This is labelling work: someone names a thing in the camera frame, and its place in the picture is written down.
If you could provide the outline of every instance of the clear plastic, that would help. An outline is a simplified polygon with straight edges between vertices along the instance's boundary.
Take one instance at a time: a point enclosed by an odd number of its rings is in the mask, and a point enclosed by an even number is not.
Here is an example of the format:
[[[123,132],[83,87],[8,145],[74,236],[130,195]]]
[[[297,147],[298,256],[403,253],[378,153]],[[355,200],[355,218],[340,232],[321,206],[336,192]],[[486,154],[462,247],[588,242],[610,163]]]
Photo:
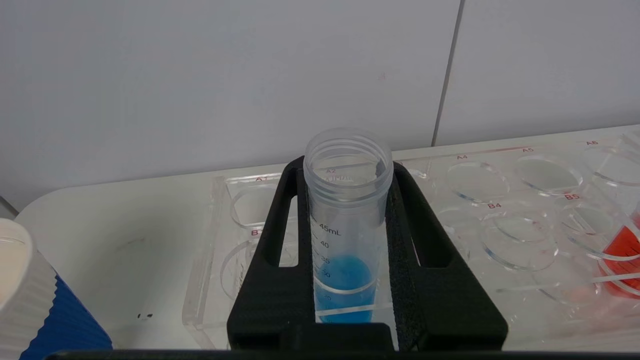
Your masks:
[[[424,159],[424,195],[509,324],[503,349],[637,350],[632,138]]]
[[[322,322],[369,322],[386,240],[385,206],[393,178],[391,151],[374,134],[330,129],[307,146],[316,310],[351,309]]]
[[[640,156],[638,139],[640,131],[399,161],[507,320],[504,350],[640,351],[640,187],[613,170],[625,161],[622,174],[634,174],[634,162],[607,152]],[[203,348],[228,346],[227,317],[279,179],[212,179],[211,221],[182,314]],[[296,209],[289,214],[280,266],[298,258]],[[371,321],[395,336],[385,241],[379,259]]]

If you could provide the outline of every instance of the white container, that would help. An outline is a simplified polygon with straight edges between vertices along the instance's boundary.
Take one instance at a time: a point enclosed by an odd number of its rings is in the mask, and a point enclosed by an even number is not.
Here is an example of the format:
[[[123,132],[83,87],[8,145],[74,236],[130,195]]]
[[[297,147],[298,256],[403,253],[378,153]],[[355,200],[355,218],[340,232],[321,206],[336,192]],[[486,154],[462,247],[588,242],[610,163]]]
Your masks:
[[[36,250],[25,228],[0,218],[0,360],[111,348],[109,336]]]

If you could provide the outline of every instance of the circular well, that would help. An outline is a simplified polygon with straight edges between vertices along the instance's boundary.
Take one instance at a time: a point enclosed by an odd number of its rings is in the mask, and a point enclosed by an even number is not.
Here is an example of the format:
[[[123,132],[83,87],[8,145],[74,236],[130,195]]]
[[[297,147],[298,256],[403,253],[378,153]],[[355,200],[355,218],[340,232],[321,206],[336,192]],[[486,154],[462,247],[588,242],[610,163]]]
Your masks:
[[[267,220],[275,193],[275,184],[242,189],[231,200],[231,219],[245,229],[262,227]]]
[[[637,154],[615,147],[592,147],[582,155],[590,171],[610,185],[640,186]]]
[[[484,251],[507,268],[540,271],[549,267],[558,253],[546,222],[535,224],[528,213],[484,221]]]
[[[478,204],[489,204],[509,192],[507,179],[497,169],[477,161],[450,167],[447,184],[457,196]]]
[[[599,283],[589,282],[593,277],[589,261],[565,252],[560,252],[548,268],[532,273],[532,277],[538,285],[555,285],[544,287],[540,292],[565,305],[589,304],[601,291]]]
[[[640,254],[615,256],[605,253],[605,249],[613,241],[617,229],[614,228],[613,218],[594,204],[578,202],[565,206],[558,214],[558,221],[562,224],[567,238],[584,249],[587,255],[592,258],[614,261],[629,261],[640,258]]]
[[[582,183],[582,176],[569,163],[550,156],[524,156],[515,172],[527,186],[551,195],[570,193]]]

